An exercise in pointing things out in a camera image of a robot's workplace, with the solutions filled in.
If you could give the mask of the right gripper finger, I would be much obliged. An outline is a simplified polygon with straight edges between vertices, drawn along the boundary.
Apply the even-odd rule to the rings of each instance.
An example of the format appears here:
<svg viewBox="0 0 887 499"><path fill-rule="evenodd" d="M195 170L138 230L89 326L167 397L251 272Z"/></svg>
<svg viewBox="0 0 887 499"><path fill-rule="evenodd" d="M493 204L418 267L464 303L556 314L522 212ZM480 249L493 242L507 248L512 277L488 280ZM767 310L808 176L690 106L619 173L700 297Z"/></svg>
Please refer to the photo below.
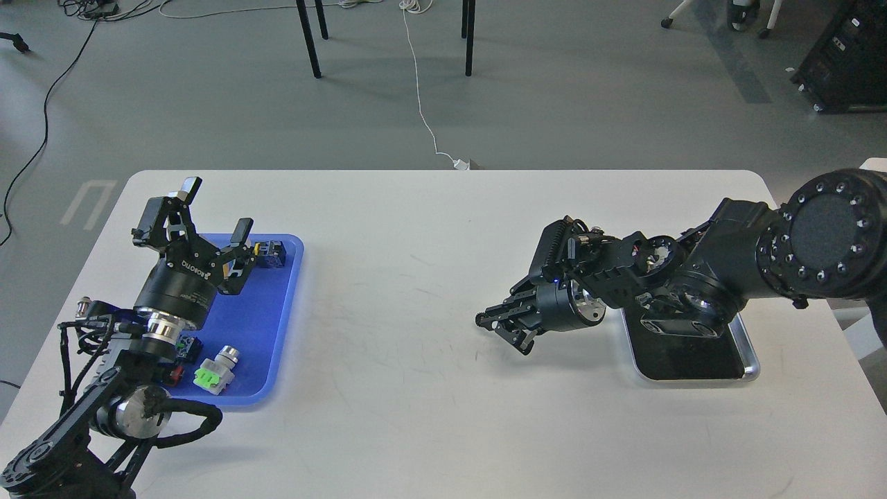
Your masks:
<svg viewBox="0 0 887 499"><path fill-rule="evenodd" d="M521 354L528 355L536 335L545 331L542 323L541 315L501 315L496 319L496 334Z"/></svg>
<svg viewBox="0 0 887 499"><path fill-rule="evenodd" d="M511 315L541 315L543 320L544 316L538 304L538 292L547 284L548 282L543 278L530 278L529 276L514 284L509 296L504 298L502 303L494 304L494 306L479 312L484 313L487 317L486 328L484 329L494 331L496 329L496 319L501 315L507 317ZM548 326L544 325L544 322L542 325L545 331L547 331Z"/></svg>

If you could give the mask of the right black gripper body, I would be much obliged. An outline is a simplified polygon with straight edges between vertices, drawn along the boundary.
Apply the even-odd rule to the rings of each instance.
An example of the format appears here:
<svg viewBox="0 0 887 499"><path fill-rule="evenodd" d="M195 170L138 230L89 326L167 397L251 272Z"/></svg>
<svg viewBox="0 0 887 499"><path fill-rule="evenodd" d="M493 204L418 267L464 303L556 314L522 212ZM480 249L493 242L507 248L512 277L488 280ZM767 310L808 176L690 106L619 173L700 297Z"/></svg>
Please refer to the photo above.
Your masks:
<svg viewBox="0 0 887 499"><path fill-rule="evenodd" d="M509 319L511 331L576 331L590 326L590 319L574 300L574 286L565 282L519 281L511 288L514 303L520 309Z"/></svg>

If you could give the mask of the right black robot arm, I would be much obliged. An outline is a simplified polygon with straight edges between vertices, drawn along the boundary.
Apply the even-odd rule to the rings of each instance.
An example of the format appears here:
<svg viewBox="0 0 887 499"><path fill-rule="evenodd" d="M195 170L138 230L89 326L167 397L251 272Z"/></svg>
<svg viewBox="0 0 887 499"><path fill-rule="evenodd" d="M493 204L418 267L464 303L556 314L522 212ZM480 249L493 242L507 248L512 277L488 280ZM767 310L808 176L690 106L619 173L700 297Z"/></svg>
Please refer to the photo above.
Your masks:
<svg viewBox="0 0 887 499"><path fill-rule="evenodd" d="M843 168L808 181L789 202L723 199L681 236L617 238L564 217L543 230L528 274L475 317L526 355L548 331L632 310L658 335L719 338L753 298L865 302L885 340L886 176Z"/></svg>

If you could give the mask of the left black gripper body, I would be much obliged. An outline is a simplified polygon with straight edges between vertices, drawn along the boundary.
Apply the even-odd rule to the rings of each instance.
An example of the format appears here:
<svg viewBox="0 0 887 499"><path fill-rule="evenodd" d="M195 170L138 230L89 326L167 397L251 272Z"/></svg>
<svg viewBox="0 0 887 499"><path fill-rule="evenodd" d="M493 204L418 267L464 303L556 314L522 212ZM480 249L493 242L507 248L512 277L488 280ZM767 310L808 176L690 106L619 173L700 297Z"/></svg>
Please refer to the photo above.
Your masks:
<svg viewBox="0 0 887 499"><path fill-rule="evenodd" d="M196 239L161 254L135 301L135 310L158 310L204 326L218 294L218 256L222 247Z"/></svg>

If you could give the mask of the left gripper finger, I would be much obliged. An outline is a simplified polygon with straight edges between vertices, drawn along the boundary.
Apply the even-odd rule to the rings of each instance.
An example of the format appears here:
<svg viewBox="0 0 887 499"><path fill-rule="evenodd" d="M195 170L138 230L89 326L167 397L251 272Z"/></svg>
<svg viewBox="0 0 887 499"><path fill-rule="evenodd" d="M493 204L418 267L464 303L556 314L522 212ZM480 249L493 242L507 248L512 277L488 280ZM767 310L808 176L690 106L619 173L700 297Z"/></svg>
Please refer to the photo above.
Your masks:
<svg viewBox="0 0 887 499"><path fill-rule="evenodd" d="M218 292L222 295L240 294L256 265L256 255L248 240L253 224L253 218L241 218L231 235L229 245L220 250Z"/></svg>
<svg viewBox="0 0 887 499"><path fill-rule="evenodd" d="M131 243L160 254L180 245L189 247L197 238L190 205L201 185L200 177L187 177L180 190L149 199L139 224L131 230Z"/></svg>

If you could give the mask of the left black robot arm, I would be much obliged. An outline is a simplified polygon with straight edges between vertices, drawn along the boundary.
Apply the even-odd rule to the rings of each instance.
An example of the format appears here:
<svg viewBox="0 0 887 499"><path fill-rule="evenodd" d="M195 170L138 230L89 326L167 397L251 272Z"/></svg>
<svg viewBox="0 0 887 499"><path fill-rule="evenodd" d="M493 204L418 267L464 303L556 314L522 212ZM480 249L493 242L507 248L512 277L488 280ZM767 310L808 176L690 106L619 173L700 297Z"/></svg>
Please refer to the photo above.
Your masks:
<svg viewBox="0 0 887 499"><path fill-rule="evenodd" d="M226 247L201 237L190 207L202 180L146 202L131 231L158 252L131 308L82 298L58 324L64 387L57 421L6 465L12 498L133 498L132 484L155 448L201 439L222 422L216 405L174 399L155 382L174 361L182 331L199 331L213 301L237 296L256 265L241 218Z"/></svg>

